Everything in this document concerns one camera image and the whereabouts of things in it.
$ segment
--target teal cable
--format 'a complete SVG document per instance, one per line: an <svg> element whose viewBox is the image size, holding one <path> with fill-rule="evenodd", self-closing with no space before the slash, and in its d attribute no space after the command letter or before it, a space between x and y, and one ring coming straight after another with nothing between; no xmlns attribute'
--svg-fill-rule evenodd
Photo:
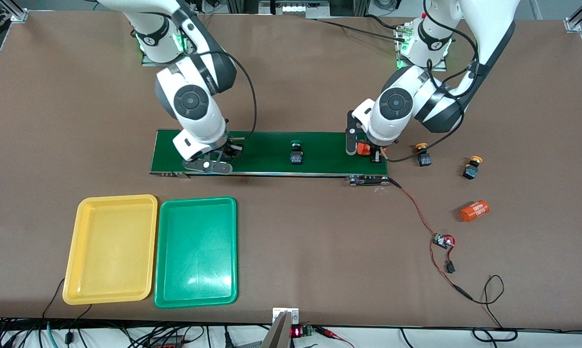
<svg viewBox="0 0 582 348"><path fill-rule="evenodd" d="M53 333L50 331L50 322L46 323L46 332L48 332L48 337L50 338L50 343L53 344L53 347L59 348L59 346L57 346L57 342L55 342L55 338L53 337Z"/></svg>

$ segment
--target green tray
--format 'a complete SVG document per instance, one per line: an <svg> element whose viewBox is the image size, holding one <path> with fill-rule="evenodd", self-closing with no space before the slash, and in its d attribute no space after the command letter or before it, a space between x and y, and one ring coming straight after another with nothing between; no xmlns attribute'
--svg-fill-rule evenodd
<svg viewBox="0 0 582 348"><path fill-rule="evenodd" d="M228 305L237 299L237 203L232 197L160 206L154 303Z"/></svg>
<svg viewBox="0 0 582 348"><path fill-rule="evenodd" d="M151 174L172 176L219 175L195 172L183 167L183 158L173 145L178 130L158 130L151 163ZM244 137L248 132L232 131L231 137ZM291 143L301 141L302 165L291 164ZM344 178L351 174L387 176L387 163L372 163L368 156L346 154L343 132L254 132L245 142L244 153L233 159L229 175L246 176L312 176Z"/></svg>

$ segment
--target brown tabletop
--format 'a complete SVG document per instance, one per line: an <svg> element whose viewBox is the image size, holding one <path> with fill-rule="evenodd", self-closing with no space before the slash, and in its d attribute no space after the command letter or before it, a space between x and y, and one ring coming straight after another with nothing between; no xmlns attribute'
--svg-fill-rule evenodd
<svg viewBox="0 0 582 348"><path fill-rule="evenodd" d="M387 34L369 19L344 23ZM216 15L209 29L249 71L260 131L344 131L347 111L377 97L395 68L392 42L303 18ZM0 316L41 315L65 274L81 200L150 193L236 198L237 302L160 310L149 297L97 304L87 317L268 322L272 307L296 306L322 324L493 325L434 269L430 234L396 187L149 175L156 130L179 126L154 96L159 68L140 66L129 31L121 13L91 11L12 25L0 56ZM451 71L470 58L463 40L450 52ZM216 101L231 130L250 128L240 72ZM412 120L389 153L436 138ZM456 237L452 280L479 298L488 276L501 275L505 293L491 309L504 326L582 329L580 36L558 21L517 22L464 125L431 154L430 167L410 160L390 175L437 232ZM473 155L484 163L469 181L461 170ZM462 222L458 209L474 200L491 211ZM48 316L81 311L59 298Z"/></svg>

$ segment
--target plastic tray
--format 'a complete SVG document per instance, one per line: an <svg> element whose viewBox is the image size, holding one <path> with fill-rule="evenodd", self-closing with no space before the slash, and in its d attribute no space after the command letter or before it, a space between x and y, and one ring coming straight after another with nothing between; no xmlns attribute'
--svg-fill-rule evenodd
<svg viewBox="0 0 582 348"><path fill-rule="evenodd" d="M227 305L237 299L237 204L231 197L160 207L154 303Z"/></svg>
<svg viewBox="0 0 582 348"><path fill-rule="evenodd" d="M78 205L63 300L142 300L151 292L158 201L150 194L87 198Z"/></svg>

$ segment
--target yellow tray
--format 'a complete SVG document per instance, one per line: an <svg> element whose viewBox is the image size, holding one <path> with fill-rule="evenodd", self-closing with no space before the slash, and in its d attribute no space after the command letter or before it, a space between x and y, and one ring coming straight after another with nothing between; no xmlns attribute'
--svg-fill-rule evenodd
<svg viewBox="0 0 582 348"><path fill-rule="evenodd" d="M87 198L78 205L63 300L139 301L151 292L158 201L150 194Z"/></svg>

